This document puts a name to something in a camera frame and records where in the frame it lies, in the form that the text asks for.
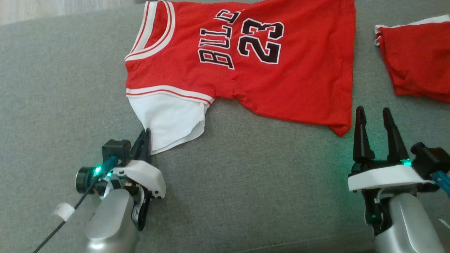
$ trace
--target blue cable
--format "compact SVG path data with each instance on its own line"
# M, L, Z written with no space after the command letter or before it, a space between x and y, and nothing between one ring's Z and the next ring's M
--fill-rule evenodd
M450 178L447 174L443 171L438 171L432 175L431 179L433 179L436 184L450 197Z

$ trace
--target folded red garment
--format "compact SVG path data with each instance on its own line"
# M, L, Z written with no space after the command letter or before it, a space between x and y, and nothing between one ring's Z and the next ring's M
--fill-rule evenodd
M404 26L377 25L375 33L396 95L450 103L448 15Z

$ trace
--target white cable tag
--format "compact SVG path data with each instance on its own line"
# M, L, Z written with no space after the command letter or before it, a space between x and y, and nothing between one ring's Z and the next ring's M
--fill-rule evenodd
M56 207L52 215L58 215L64 221L67 221L70 216L72 216L73 212L75 212L73 206L69 205L68 203L61 203Z

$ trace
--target wooden floor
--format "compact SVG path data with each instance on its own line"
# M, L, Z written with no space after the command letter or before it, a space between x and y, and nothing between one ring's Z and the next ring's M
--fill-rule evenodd
M0 25L143 3L145 0L0 0Z

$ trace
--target robotic arm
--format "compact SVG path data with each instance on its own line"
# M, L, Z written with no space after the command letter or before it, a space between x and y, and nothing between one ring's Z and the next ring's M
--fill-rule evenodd
M77 173L77 191L97 194L103 200L86 226L82 252L135 252L150 201L166 195L162 173L151 165L150 150L148 129L132 147L128 140L110 140L102 147L103 161L115 157L118 165L113 169L84 167Z
M353 160L349 190L361 192L365 221L375 234L377 253L444 253L444 248L417 199L417 192L435 192L442 187L450 194L447 173L450 156L442 148L417 143L410 160L388 108L383 110L389 154L375 160L370 149L363 107L356 111Z

